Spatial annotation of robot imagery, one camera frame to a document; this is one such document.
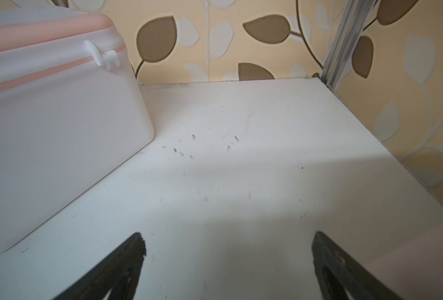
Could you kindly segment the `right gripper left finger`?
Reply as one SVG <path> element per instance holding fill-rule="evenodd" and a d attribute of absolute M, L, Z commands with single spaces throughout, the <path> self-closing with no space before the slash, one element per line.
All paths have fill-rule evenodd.
<path fill-rule="evenodd" d="M 146 257 L 146 244 L 136 232 L 57 295 L 57 300 L 132 300 Z"/>

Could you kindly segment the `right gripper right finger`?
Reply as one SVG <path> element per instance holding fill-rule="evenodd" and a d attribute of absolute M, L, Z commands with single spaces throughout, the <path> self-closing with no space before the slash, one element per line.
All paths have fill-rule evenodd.
<path fill-rule="evenodd" d="M 314 270 L 325 300 L 399 300 L 368 270 L 325 233 L 316 232 L 312 241 Z"/>

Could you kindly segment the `white box pink trim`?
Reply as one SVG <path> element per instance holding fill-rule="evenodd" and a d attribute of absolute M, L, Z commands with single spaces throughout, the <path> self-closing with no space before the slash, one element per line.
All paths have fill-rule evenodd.
<path fill-rule="evenodd" d="M 153 138 L 109 17 L 59 6 L 0 11 L 0 253 Z"/>

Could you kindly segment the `pink first aid box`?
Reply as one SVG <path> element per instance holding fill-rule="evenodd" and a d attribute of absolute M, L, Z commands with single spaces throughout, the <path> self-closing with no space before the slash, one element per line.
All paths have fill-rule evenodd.
<path fill-rule="evenodd" d="M 443 300 L 443 223 L 367 269 L 404 300 Z"/>

